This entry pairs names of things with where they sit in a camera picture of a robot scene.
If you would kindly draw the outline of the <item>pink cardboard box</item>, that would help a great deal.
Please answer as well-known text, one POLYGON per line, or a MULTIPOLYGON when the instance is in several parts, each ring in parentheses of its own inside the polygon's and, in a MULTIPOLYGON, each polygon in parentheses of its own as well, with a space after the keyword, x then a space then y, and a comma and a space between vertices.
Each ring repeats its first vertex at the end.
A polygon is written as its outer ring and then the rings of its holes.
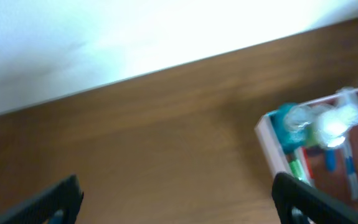
MULTIPOLYGON (((312 107, 318 103, 327 103, 332 105, 336 98, 337 93, 309 102, 300 103, 299 105, 306 105, 309 107, 312 107)), ((287 154, 283 152, 281 144, 278 142, 277 136, 273 129, 270 116, 274 112, 275 111, 271 111, 261 117, 255 128, 255 132, 262 146, 263 153, 272 175, 276 175, 279 172, 286 172, 292 175, 288 160, 286 158, 287 154)), ((348 132, 347 139, 350 141, 352 147, 354 167, 358 176, 358 126, 353 127, 348 132)), ((304 147, 305 149, 306 159, 313 174, 313 188, 324 192, 358 210, 358 200, 351 200, 350 188, 346 176, 344 156, 342 153, 343 145, 339 149, 336 149, 336 170, 334 172, 329 172, 326 169, 324 161, 324 152, 326 150, 321 149, 319 146, 306 147, 305 144, 301 147, 304 147)))

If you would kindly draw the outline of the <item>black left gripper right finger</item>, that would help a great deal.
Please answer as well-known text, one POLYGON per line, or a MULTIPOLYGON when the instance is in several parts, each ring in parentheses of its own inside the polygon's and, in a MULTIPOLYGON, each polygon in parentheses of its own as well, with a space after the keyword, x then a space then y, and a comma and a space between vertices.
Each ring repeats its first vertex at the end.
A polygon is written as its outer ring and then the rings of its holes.
POLYGON ((358 224, 358 211, 299 179, 279 172, 271 196, 281 223, 358 224))

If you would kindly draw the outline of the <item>blue white toothbrush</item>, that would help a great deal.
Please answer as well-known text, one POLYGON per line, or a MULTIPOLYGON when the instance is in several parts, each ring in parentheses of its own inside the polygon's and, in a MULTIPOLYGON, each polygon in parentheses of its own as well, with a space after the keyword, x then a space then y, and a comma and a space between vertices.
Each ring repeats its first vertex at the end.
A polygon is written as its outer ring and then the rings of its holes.
POLYGON ((358 176, 354 167, 352 156, 352 147, 350 141, 346 139, 343 143, 342 153, 344 156, 344 163, 346 168, 347 182, 349 184, 351 200, 358 200, 358 176))

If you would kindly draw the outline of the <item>purple spray bottle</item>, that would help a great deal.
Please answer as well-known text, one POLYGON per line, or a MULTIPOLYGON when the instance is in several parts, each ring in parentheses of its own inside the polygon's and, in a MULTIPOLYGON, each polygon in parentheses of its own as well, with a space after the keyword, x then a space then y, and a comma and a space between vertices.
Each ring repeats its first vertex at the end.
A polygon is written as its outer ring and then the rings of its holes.
POLYGON ((332 105, 318 103, 311 107, 312 123, 306 129, 306 147, 319 146, 336 150, 347 140, 348 132, 358 126, 358 96, 354 88, 337 91, 332 105))

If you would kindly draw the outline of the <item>teal mouthwash bottle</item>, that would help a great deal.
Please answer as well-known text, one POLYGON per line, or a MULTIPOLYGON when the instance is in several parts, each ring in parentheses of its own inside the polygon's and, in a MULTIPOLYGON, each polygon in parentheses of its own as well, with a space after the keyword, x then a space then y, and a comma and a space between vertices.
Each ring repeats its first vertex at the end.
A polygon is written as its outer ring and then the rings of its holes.
POLYGON ((305 144, 306 127, 313 122, 313 114, 309 106, 285 103, 270 118, 285 154, 291 154, 305 144))

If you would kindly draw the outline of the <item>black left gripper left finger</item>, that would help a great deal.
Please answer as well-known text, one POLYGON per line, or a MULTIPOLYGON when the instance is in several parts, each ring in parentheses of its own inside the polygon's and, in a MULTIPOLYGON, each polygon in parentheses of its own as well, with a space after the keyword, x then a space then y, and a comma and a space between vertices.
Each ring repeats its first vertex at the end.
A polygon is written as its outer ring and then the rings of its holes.
POLYGON ((75 223, 83 197, 77 176, 70 175, 0 214, 0 224, 75 223))

